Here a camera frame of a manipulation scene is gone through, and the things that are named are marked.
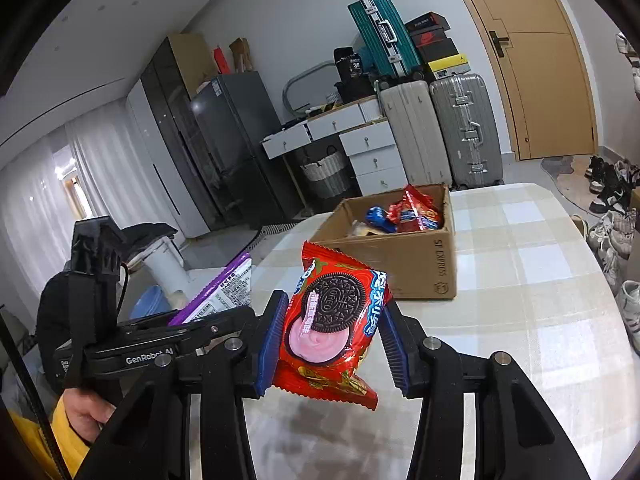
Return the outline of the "person's left hand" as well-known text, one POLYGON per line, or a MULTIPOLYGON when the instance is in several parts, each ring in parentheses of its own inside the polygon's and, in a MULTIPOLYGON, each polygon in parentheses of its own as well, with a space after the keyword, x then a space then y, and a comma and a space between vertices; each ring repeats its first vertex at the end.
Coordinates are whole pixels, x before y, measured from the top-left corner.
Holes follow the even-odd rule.
POLYGON ((62 394, 65 414, 82 440, 93 443, 116 408, 93 391, 69 388, 62 394))

